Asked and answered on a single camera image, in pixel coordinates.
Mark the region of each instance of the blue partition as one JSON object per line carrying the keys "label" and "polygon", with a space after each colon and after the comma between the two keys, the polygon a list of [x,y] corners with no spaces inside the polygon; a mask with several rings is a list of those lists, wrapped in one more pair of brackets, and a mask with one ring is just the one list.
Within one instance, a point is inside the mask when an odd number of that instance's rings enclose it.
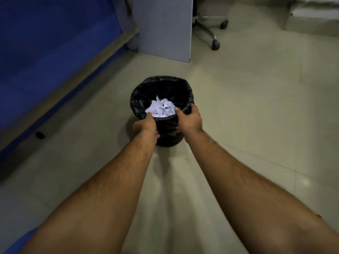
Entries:
{"label": "blue partition", "polygon": [[0,130],[120,35],[110,0],[0,0]]}

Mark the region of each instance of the white paper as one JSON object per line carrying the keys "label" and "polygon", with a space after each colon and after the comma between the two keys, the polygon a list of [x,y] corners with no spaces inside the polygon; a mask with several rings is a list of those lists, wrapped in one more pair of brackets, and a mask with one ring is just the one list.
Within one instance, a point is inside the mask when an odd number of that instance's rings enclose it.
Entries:
{"label": "white paper", "polygon": [[153,117],[169,117],[175,114],[174,104],[165,99],[160,100],[157,96],[156,101],[152,101],[150,107],[145,110],[146,113],[152,113]]}

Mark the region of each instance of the trash can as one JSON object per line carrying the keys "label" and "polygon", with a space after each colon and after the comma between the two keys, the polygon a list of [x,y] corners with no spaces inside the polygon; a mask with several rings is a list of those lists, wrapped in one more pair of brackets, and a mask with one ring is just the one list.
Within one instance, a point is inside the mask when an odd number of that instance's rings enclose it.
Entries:
{"label": "trash can", "polygon": [[[193,92],[186,80],[174,76],[151,76],[139,84],[130,97],[130,107],[138,119],[146,117],[145,110],[157,95],[160,99],[167,98],[173,102],[186,115],[191,113],[191,102],[194,103]],[[160,134],[157,145],[172,147],[184,138],[183,134],[176,129],[177,115],[155,117],[154,120]]]}

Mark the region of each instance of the forearm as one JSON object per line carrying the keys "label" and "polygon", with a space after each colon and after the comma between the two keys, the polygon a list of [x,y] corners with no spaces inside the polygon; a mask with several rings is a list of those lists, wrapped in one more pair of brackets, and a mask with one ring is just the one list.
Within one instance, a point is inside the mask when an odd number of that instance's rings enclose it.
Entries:
{"label": "forearm", "polygon": [[193,131],[185,137],[249,252],[326,253],[327,243],[336,244],[336,233],[303,203],[233,158],[205,132]]}
{"label": "forearm", "polygon": [[24,253],[120,253],[153,153],[139,133],[41,225]]}

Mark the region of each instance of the office chair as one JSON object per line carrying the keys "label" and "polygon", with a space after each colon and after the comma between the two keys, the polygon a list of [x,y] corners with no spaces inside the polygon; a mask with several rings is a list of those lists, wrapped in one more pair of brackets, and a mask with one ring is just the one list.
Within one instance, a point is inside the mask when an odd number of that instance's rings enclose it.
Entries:
{"label": "office chair", "polygon": [[228,25],[228,20],[226,20],[225,16],[201,16],[199,13],[197,13],[197,0],[193,0],[193,20],[192,20],[192,26],[198,26],[202,31],[204,31],[206,34],[208,34],[211,38],[213,38],[212,41],[212,50],[216,51],[220,48],[220,43],[218,42],[218,39],[214,35],[214,33],[203,24],[205,20],[208,19],[225,19],[221,24],[220,24],[220,29],[225,29],[227,28]]}

